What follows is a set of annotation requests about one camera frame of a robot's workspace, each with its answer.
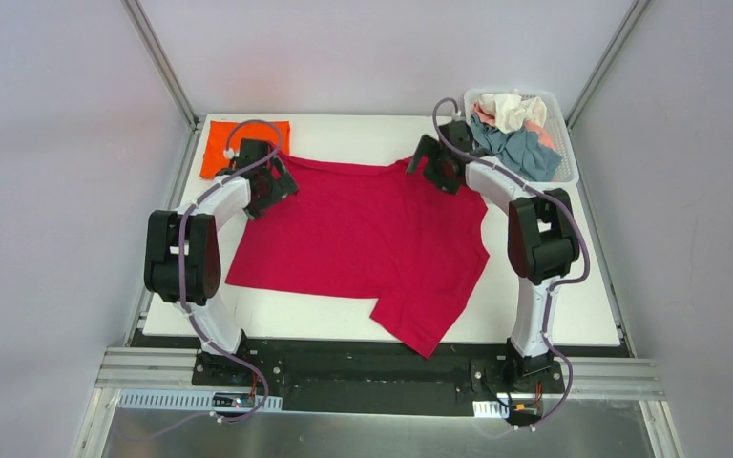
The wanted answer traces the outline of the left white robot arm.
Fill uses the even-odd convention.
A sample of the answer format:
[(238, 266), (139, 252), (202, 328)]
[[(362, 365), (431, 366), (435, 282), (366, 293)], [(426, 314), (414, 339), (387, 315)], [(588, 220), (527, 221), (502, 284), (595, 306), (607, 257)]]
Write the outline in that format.
[(220, 356), (216, 371), (229, 385), (245, 384), (254, 366), (238, 351), (244, 331), (220, 295), (220, 230), (235, 216), (259, 219), (298, 192), (282, 149), (279, 140), (242, 139), (206, 190), (175, 210), (155, 210), (148, 217), (145, 288), (181, 312), (201, 350)]

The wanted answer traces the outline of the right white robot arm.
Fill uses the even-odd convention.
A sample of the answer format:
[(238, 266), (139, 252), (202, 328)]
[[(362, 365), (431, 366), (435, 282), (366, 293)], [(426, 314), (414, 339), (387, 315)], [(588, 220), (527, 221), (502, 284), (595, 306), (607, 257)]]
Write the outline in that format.
[(428, 182), (449, 194), (466, 186), (507, 215), (507, 254), (519, 287), (503, 375), (511, 388), (528, 390), (555, 359), (552, 329), (559, 289), (571, 283), (572, 265), (589, 259), (571, 199), (562, 188), (537, 189), (484, 150), (468, 152), (472, 136), (465, 121), (435, 130), (421, 136), (407, 171), (421, 169)]

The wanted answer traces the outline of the crimson red t shirt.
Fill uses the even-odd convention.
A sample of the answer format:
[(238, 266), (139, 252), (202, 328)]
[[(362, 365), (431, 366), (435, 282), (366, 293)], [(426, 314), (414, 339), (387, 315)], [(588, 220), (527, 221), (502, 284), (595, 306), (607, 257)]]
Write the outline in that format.
[(285, 156), (297, 194), (249, 221), (229, 285), (373, 299), (371, 318), (429, 357), (466, 309), (487, 262), (488, 207), (449, 194), (408, 162), (387, 166)]

